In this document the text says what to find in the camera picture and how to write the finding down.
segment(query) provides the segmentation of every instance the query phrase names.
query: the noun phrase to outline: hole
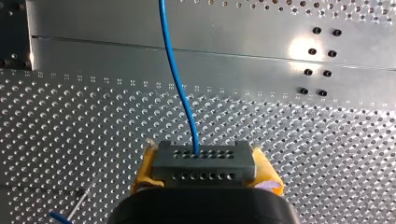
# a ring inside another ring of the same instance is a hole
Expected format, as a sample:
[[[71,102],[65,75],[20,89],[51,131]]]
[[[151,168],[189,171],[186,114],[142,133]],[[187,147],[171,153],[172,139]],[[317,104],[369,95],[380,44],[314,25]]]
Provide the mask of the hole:
[[[235,174],[228,174],[227,179],[229,180],[234,180],[235,179]]]
[[[181,179],[187,179],[187,178],[189,178],[189,174],[187,173],[181,174]]]
[[[192,173],[191,176],[190,176],[190,178],[191,178],[192,180],[198,179],[198,174]]]
[[[173,174],[172,174],[172,179],[178,179],[178,174],[173,173]]]
[[[219,174],[219,179],[225,179],[225,174]]]
[[[202,180],[205,180],[205,179],[207,179],[207,174],[201,173],[201,174],[199,175],[199,178],[202,179]]]
[[[215,174],[209,174],[209,179],[211,179],[211,180],[216,179],[216,175]]]

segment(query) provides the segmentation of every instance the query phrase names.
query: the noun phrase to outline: black bolt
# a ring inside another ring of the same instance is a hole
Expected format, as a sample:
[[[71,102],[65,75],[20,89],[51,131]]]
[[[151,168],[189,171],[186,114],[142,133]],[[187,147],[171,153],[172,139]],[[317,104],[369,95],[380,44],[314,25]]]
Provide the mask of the black bolt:
[[[306,74],[307,76],[312,76],[313,73],[314,72],[312,72],[312,70],[309,68],[305,69],[305,71],[304,71],[304,74]]]
[[[314,55],[314,54],[317,53],[317,50],[316,49],[309,49],[308,53],[311,54],[311,55]]]
[[[320,27],[315,27],[312,32],[314,32],[315,35],[319,35],[321,33]]]
[[[301,93],[302,95],[307,95],[308,94],[308,90],[306,88],[300,88],[299,89],[299,93]]]
[[[331,77],[331,76],[332,76],[332,72],[329,71],[329,70],[325,70],[325,71],[323,72],[323,76],[325,76],[325,77]]]
[[[21,65],[22,65],[22,67],[27,68],[27,67],[30,67],[30,62],[29,61],[22,62]]]
[[[326,91],[318,91],[318,95],[319,96],[327,96],[327,92]]]
[[[332,34],[335,35],[335,36],[340,36],[342,33],[343,33],[343,32],[340,31],[340,30],[333,30],[333,31],[332,31]]]
[[[329,57],[335,58],[335,56],[337,56],[337,52],[334,50],[329,50],[329,53],[327,55],[329,55]]]
[[[7,60],[7,59],[0,60],[1,67],[7,67],[8,65],[9,65],[9,60]]]

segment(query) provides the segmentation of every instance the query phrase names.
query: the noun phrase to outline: blue cable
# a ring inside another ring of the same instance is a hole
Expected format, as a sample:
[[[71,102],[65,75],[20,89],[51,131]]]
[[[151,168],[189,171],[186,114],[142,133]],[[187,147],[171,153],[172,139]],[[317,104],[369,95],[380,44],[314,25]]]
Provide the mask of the blue cable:
[[[160,0],[160,16],[161,16],[161,25],[163,28],[163,42],[166,48],[166,54],[168,55],[169,65],[171,67],[172,76],[174,78],[178,95],[181,98],[181,102],[183,104],[184,110],[186,111],[187,118],[189,119],[191,135],[192,135],[192,145],[193,145],[193,153],[195,155],[199,154],[199,136],[197,132],[197,128],[195,125],[194,117],[192,115],[189,101],[187,100],[186,93],[183,90],[183,86],[181,84],[180,77],[177,71],[177,64],[175,60],[175,56],[172,50],[172,41],[169,34],[168,28],[168,19],[166,18],[166,6],[165,0]]]
[[[56,212],[50,212],[49,213],[50,217],[55,218],[56,220],[58,220],[59,222],[63,223],[63,224],[73,224],[71,221],[67,220],[65,217],[61,216],[60,214],[56,213]]]

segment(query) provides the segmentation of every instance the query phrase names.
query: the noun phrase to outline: perforated aluminum sheet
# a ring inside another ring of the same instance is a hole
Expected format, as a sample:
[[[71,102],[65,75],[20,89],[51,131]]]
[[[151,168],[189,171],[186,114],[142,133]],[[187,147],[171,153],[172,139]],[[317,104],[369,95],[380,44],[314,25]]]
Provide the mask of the perforated aluminum sheet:
[[[1,153],[12,223],[64,215],[96,176],[73,218],[103,223],[130,193],[146,139],[190,144],[175,90],[76,75],[1,72]],[[203,144],[263,147],[303,223],[394,223],[393,111],[190,94]]]

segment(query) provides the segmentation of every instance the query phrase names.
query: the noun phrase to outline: metal panel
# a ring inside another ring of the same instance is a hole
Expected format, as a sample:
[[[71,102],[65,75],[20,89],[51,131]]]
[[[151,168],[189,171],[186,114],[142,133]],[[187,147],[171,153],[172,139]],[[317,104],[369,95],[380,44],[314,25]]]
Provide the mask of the metal panel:
[[[101,76],[98,81],[102,82],[103,78],[117,82],[114,76],[117,73],[124,84],[129,84],[133,78],[135,83],[146,83],[148,87],[155,87],[157,82],[163,87],[173,85],[162,49],[41,39],[33,39],[32,43],[35,67],[42,71],[59,70],[83,78]],[[194,91],[226,92],[251,100],[293,101],[295,104],[320,102],[346,107],[396,107],[393,88],[396,76],[392,71],[185,50],[177,51],[176,57],[183,84]],[[306,68],[314,74],[306,76]],[[332,71],[332,76],[323,76],[325,70]],[[301,95],[300,88],[307,88],[310,93]],[[325,90],[329,95],[321,97],[318,90]]]
[[[393,1],[168,2],[176,49],[396,68]],[[43,0],[29,7],[32,35],[163,45],[156,0]],[[312,33],[316,26],[320,35]],[[333,36],[334,29],[343,34]],[[311,48],[318,53],[310,55]],[[327,56],[331,49],[335,58]]]
[[[25,1],[0,2],[0,30],[0,67],[32,70]]]
[[[7,148],[7,139],[15,140],[1,157],[13,167],[7,173],[8,185],[39,188],[26,195],[10,190],[13,200],[28,201],[11,203],[8,211],[21,209],[13,213],[13,223],[48,222],[49,210],[67,213],[75,201],[70,194],[101,176],[75,221],[105,223],[111,209],[130,193],[148,137],[191,143],[165,54],[161,49],[120,45],[39,39],[33,43],[40,70],[2,71],[0,76],[0,147]],[[178,51],[177,60],[202,143],[248,140],[262,146],[286,183],[284,197],[298,209],[303,223],[396,221],[394,111],[366,103],[321,102],[315,96],[305,103],[284,99],[288,88],[320,84],[321,78],[288,75],[293,74],[289,63],[295,62],[188,51]],[[320,85],[329,90],[335,88],[332,85],[356,90],[357,80],[361,85],[381,83],[375,77],[382,72],[389,81],[392,77],[384,70],[372,74],[373,70],[332,67],[347,69],[344,77],[353,78],[334,84],[324,78]],[[271,76],[262,75],[269,72]],[[364,76],[371,77],[367,84]],[[267,96],[267,88],[276,97]],[[329,92],[351,97],[349,92]],[[359,91],[351,101],[361,94],[370,97]],[[5,116],[3,109],[9,105]],[[44,193],[47,189],[56,197]]]

